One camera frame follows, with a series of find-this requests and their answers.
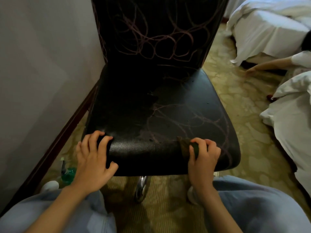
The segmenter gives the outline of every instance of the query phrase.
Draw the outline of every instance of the chair backrest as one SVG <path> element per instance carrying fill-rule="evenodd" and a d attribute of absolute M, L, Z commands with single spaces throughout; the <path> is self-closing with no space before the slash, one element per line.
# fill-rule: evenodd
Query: chair backrest
<path fill-rule="evenodd" d="M 92 0 L 106 61 L 200 68 L 228 0 Z"/>

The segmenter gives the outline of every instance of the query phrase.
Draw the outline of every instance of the dark hair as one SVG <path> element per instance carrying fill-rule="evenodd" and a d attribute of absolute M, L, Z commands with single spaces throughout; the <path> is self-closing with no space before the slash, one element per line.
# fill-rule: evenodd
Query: dark hair
<path fill-rule="evenodd" d="M 301 44 L 301 50 L 311 50 L 311 31 L 307 33 Z"/>

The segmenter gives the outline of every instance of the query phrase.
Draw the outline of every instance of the white sneaker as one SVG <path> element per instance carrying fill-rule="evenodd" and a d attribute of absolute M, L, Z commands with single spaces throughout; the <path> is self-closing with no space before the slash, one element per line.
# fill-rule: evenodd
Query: white sneaker
<path fill-rule="evenodd" d="M 219 172 L 214 172 L 214 177 L 218 177 L 219 176 Z M 193 186 L 191 186 L 187 192 L 187 196 L 188 196 L 188 200 L 190 203 L 194 204 L 194 205 L 199 205 L 199 203 L 196 201 L 196 198 L 194 196 L 194 189 Z"/>
<path fill-rule="evenodd" d="M 58 182 L 57 181 L 49 181 L 42 186 L 40 193 L 43 193 L 46 191 L 57 190 L 57 189 L 59 189 Z"/>

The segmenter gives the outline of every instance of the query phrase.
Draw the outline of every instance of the patterned carpet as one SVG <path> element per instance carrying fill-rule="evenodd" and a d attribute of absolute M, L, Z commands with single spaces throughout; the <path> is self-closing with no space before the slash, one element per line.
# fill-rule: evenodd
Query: patterned carpet
<path fill-rule="evenodd" d="M 244 70 L 230 63 L 235 47 L 221 24 L 203 69 L 213 83 L 235 127 L 242 158 L 240 165 L 220 175 L 238 176 L 277 188 L 292 196 L 311 219 L 311 211 L 297 187 L 297 181 L 271 129 L 259 119 L 268 107 L 266 95 L 273 93 L 281 78 L 261 72 L 245 78 Z M 42 180 L 59 180 L 60 158 L 75 166 L 74 149 L 80 140 L 87 115 L 81 120 L 52 167 Z M 108 211 L 114 213 L 119 233 L 206 232 L 203 209 L 189 204 L 190 187 L 183 176 L 153 176 L 146 199 L 133 202 L 136 177 L 114 177 L 102 189 Z"/>

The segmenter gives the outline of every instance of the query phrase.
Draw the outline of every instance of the light blue pants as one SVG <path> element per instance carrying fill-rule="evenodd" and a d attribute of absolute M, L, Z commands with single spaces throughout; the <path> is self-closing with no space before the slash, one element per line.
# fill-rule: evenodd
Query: light blue pants
<path fill-rule="evenodd" d="M 311 224 L 301 207 L 285 193 L 237 177 L 214 180 L 221 200 L 244 233 L 307 233 Z M 0 219 L 0 233 L 22 233 L 57 198 L 60 190 L 27 198 Z M 205 213 L 209 233 L 215 232 Z M 108 214 L 102 194 L 90 194 L 77 208 L 65 233 L 116 233 L 115 219 Z"/>

